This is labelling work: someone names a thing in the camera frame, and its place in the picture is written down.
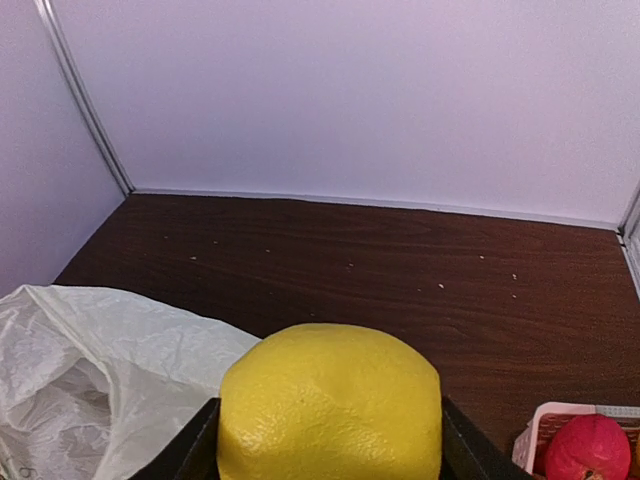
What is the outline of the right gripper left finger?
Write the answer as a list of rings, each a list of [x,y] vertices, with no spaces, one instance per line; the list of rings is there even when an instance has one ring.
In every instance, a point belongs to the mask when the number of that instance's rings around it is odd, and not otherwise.
[[[134,480],[219,480],[216,451],[220,399],[212,398]]]

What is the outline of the left aluminium frame post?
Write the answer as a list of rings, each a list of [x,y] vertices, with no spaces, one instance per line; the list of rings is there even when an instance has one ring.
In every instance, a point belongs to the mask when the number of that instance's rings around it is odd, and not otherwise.
[[[132,195],[136,188],[133,185],[123,164],[103,126],[98,112],[91,101],[89,92],[83,82],[79,68],[74,60],[71,48],[66,40],[62,25],[57,17],[54,2],[35,0],[34,4],[40,20],[47,32],[57,63],[74,100],[76,108],[86,126],[101,159],[125,197]]]

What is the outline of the pink plastic basket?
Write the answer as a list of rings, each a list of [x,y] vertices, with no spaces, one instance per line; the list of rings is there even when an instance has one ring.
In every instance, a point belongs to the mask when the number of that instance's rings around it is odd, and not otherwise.
[[[543,476],[544,456],[556,433],[573,417],[601,414],[613,418],[625,431],[631,449],[630,479],[639,478],[639,408],[546,402],[540,405],[526,429],[516,438],[512,450],[512,461],[529,474]]]

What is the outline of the right aluminium frame post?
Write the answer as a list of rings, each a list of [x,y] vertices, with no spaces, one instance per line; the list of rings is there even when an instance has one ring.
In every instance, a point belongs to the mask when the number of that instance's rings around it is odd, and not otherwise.
[[[640,185],[637,185],[617,228],[617,233],[624,242],[639,228],[639,203]]]

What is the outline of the yellow lemon toy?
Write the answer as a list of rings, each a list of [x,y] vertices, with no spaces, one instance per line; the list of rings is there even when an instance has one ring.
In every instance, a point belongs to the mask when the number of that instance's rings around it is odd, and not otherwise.
[[[220,387],[224,479],[435,479],[440,377],[378,330],[286,328],[252,347]]]

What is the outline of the light green plastic bag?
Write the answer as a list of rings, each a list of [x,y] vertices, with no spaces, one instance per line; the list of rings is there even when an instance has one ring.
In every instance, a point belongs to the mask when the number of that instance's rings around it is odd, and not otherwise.
[[[127,479],[219,393],[257,338],[110,288],[1,301],[1,475]]]

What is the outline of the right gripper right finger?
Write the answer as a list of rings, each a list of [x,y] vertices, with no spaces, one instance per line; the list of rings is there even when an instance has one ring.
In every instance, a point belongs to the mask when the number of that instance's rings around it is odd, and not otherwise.
[[[447,398],[442,398],[443,447],[439,478],[451,480],[531,480]]]

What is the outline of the peach fruit in bag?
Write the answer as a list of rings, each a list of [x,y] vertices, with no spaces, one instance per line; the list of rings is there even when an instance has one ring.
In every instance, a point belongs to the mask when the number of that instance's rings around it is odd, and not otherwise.
[[[547,479],[626,479],[630,441],[622,427],[601,414],[571,419],[554,436],[545,455]]]

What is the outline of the aluminium frame post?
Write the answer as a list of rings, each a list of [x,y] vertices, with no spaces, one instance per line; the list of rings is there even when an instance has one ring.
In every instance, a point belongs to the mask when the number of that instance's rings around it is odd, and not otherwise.
[[[624,242],[639,228],[639,203],[640,185],[637,185],[617,228],[617,233]]]
[[[136,188],[133,185],[123,164],[103,126],[98,112],[91,101],[89,92],[83,82],[79,68],[74,60],[71,48],[66,40],[62,25],[57,17],[54,2],[35,0],[34,4],[40,20],[47,32],[57,63],[74,100],[76,108],[86,126],[101,159],[125,197],[132,195]]]

